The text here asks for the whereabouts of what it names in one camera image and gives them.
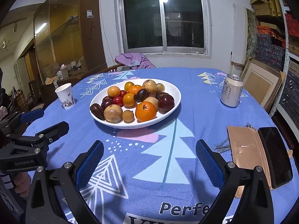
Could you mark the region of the person's left hand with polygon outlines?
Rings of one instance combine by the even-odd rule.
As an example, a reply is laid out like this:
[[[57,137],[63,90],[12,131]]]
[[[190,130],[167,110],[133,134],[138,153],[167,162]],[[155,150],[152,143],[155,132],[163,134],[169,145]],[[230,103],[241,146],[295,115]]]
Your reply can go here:
[[[30,191],[31,177],[27,172],[19,172],[14,178],[15,192],[20,197],[27,197]]]

